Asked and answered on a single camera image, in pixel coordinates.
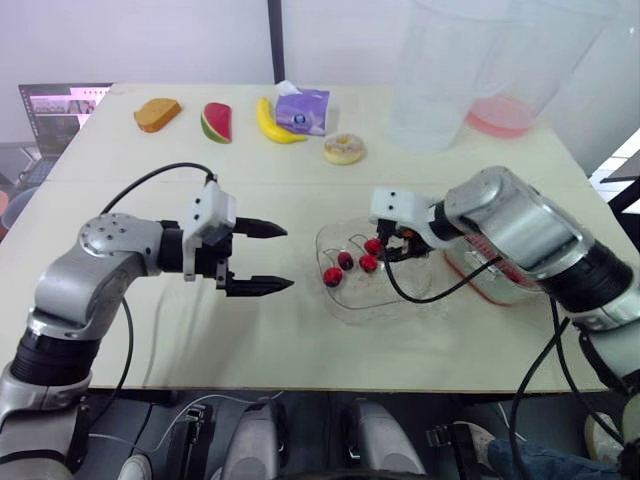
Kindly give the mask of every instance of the clear plastic cup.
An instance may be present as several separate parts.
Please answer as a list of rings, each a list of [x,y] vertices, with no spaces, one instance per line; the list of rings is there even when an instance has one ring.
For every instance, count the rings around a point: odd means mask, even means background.
[[[580,63],[618,9],[616,0],[524,0],[518,59],[494,72],[511,77],[504,91],[478,99],[467,122],[484,133],[514,138],[526,133]]]
[[[418,153],[449,147],[473,101],[504,88],[486,73],[521,20],[521,0],[414,0],[388,137]]]

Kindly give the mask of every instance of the pink liquid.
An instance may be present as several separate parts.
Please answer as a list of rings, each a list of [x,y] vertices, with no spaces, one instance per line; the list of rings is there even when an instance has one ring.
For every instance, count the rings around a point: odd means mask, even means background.
[[[467,123],[476,130],[500,138],[516,138],[533,126],[535,115],[524,103],[508,97],[476,101],[467,115]]]

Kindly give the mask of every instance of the cherry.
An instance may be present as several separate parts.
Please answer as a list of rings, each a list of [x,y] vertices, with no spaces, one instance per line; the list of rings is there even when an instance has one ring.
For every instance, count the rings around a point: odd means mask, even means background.
[[[340,268],[345,272],[351,270],[353,268],[353,257],[351,254],[349,252],[340,252],[338,254],[338,265],[340,265]]]
[[[338,267],[329,267],[322,274],[322,281],[327,287],[337,287],[342,280],[342,270]]]
[[[363,255],[358,260],[360,264],[360,268],[362,268],[367,273],[375,272],[378,268],[378,260],[373,255]]]
[[[374,257],[377,257],[378,255],[380,255],[380,252],[382,251],[382,244],[380,243],[380,240],[378,240],[377,238],[370,238],[369,240],[364,242],[364,249],[367,251],[369,255],[373,255]]]

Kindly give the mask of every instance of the shoe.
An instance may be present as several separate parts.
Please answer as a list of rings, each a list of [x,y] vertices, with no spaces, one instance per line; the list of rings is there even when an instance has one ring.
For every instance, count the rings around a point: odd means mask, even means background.
[[[492,472],[494,471],[489,463],[489,444],[493,442],[496,437],[482,428],[480,425],[469,422],[453,422],[457,424],[467,425],[471,432],[471,440],[473,441],[473,448],[476,451],[476,457],[478,463],[484,465]]]
[[[118,480],[152,480],[151,464],[144,455],[132,455],[122,464]]]
[[[596,413],[613,430],[617,431],[611,417],[605,413]],[[622,452],[622,445],[616,442],[611,435],[604,431],[589,415],[584,422],[584,441],[587,444],[587,452],[594,462],[603,463],[615,467],[618,463],[618,455]]]

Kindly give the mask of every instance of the purple tissue box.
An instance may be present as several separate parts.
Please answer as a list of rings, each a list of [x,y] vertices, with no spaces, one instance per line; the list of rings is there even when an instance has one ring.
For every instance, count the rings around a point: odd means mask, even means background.
[[[329,92],[300,88],[298,94],[280,95],[276,123],[293,133],[324,135]]]

